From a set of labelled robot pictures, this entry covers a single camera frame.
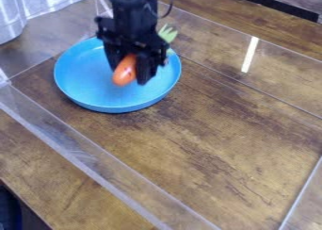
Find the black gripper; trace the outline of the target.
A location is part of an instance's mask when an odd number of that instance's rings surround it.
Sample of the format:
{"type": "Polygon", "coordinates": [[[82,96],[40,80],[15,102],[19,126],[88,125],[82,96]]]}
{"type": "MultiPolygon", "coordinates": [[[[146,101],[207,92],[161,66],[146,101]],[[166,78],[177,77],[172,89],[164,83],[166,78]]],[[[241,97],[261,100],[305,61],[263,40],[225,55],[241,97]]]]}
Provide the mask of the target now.
{"type": "Polygon", "coordinates": [[[102,41],[104,53],[114,70],[124,57],[136,54],[136,79],[144,85],[165,65],[168,43],[156,31],[158,0],[109,0],[113,17],[96,16],[96,37],[102,41]]]}

